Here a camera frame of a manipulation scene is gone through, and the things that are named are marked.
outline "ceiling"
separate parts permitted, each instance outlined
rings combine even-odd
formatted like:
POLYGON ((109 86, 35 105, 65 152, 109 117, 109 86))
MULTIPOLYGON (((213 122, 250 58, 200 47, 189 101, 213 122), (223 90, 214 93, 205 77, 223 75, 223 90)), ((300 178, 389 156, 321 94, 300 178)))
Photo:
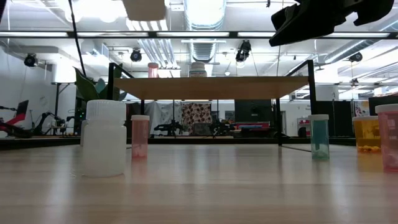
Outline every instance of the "ceiling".
MULTIPOLYGON (((41 0, 12 0, 8 2, 4 12, 0 30, 72 30, 72 24, 65 19, 64 11, 59 8, 59 1, 41 0)), ((92 8, 83 11, 83 18, 77 23, 78 31, 99 31, 99 30, 129 30, 126 25, 126 13, 121 1, 112 1, 113 12, 118 18, 115 22, 105 23, 99 19, 98 12, 103 10, 99 4, 92 4, 92 8)), ((280 10, 283 6, 293 4, 292 1, 271 1, 271 6, 266 8, 266 1, 256 0, 227 0, 225 19, 221 30, 238 31, 274 31, 271 15, 280 10)), ((169 30, 185 30, 184 12, 182 0, 170 0, 168 5, 168 16, 166 18, 169 30)), ((347 17, 347 21, 337 26, 335 31, 366 32, 373 30, 373 27, 390 18, 398 18, 398 8, 393 10, 380 21, 356 27, 353 21, 356 14, 347 17)), ((252 54, 245 61, 243 68, 237 68, 234 57, 236 49, 242 40, 226 39, 225 43, 218 44, 213 63, 213 76, 224 76, 229 72, 231 76, 263 76, 263 75, 285 75, 291 69, 302 63, 306 59, 314 59, 327 55, 350 40, 307 40, 295 44, 283 45, 281 47, 271 47, 267 39, 250 40, 252 54)), ((124 68, 131 71, 136 77, 146 76, 147 63, 150 62, 147 55, 143 52, 140 62, 131 62, 130 53, 134 47, 140 47, 137 39, 95 39, 80 40, 80 45, 101 45, 105 44, 109 48, 109 57, 112 61, 123 63, 124 68)), ((181 43, 181 39, 172 39, 171 45, 174 51, 177 64, 181 68, 180 76, 187 76, 191 57, 188 45, 181 43)), ((396 40, 382 40, 378 43, 361 51, 363 60, 359 63, 339 61, 331 65, 322 66, 323 70, 317 71, 316 82, 349 82, 352 77, 360 74, 377 71, 383 66, 396 63, 398 52, 396 40)), ((25 54, 24 48, 32 47, 56 47, 63 52, 63 58, 69 58, 75 63, 78 62, 78 54, 75 41, 73 39, 10 39, 9 47, 16 53, 25 54)), ((39 58, 57 63, 52 58, 39 58)), ((108 74, 108 63, 104 60, 96 60, 91 55, 83 52, 83 61, 89 70, 89 75, 93 78, 106 77, 108 74)), ((398 66, 391 66, 387 72, 379 72, 361 82, 378 82, 388 77, 398 75, 398 66)), ((367 86, 364 90, 372 90, 375 86, 367 86)))

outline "green leaf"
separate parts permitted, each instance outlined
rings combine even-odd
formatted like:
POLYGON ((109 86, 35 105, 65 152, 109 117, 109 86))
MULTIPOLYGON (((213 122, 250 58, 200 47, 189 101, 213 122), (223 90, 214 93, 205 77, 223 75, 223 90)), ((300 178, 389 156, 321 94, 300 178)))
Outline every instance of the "green leaf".
POLYGON ((90 100, 98 100, 100 97, 98 96, 97 91, 95 90, 92 82, 83 76, 83 74, 79 71, 79 69, 75 68, 76 71, 76 86, 83 96, 86 102, 90 100))
POLYGON ((101 100, 106 100, 107 94, 108 94, 108 85, 106 85, 105 88, 98 95, 101 100))
POLYGON ((127 92, 121 93, 119 96, 119 101, 124 100, 126 96, 127 96, 127 92))
POLYGON ((97 84, 95 85, 95 90, 97 91, 97 93, 101 93, 101 91, 103 91, 106 87, 105 81, 100 78, 97 82, 97 84))

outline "ventilation duct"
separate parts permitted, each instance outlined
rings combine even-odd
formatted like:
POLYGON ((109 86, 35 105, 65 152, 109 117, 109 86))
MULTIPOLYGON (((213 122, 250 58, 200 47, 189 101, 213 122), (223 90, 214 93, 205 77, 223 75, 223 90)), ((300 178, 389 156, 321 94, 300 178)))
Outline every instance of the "ventilation duct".
MULTIPOLYGON (((226 0, 184 0, 186 29, 220 30, 224 22, 225 8, 226 0)), ((195 61, 208 63, 216 52, 216 44, 191 43, 189 49, 195 61)))
MULTIPOLYGON (((397 30, 398 14, 373 27, 370 32, 397 32, 397 30)), ((335 50, 334 52, 328 54, 325 57, 324 62, 326 64, 338 62, 379 41, 380 40, 352 40, 344 46, 340 47, 339 49, 335 50)))

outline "table surface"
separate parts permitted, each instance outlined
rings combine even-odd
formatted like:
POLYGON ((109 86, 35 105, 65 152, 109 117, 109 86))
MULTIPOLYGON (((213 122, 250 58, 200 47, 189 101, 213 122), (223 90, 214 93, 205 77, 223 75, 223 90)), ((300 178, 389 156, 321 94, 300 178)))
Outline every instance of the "table surface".
POLYGON ((308 85, 308 77, 115 78, 141 100, 279 99, 308 85))
POLYGON ((0 151, 0 223, 398 223, 398 174, 383 173, 380 155, 149 147, 100 179, 82 176, 79 146, 0 151))

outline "cable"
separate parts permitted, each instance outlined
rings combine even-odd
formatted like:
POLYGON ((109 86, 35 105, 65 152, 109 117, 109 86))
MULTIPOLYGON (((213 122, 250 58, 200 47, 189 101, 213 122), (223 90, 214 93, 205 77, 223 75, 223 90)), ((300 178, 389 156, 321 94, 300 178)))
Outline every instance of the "cable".
POLYGON ((85 64, 83 63, 83 57, 81 56, 79 40, 77 37, 77 28, 76 28, 75 14, 73 13, 72 0, 68 0, 68 1, 69 1, 69 7, 70 7, 70 14, 71 14, 71 18, 72 18, 73 35, 75 36, 77 52, 79 53, 81 70, 83 71, 84 76, 87 77, 86 70, 85 70, 85 64))
POLYGON ((251 51, 251 58, 253 58, 254 68, 256 69, 257 77, 259 76, 259 72, 257 71, 256 62, 254 61, 254 53, 251 51))

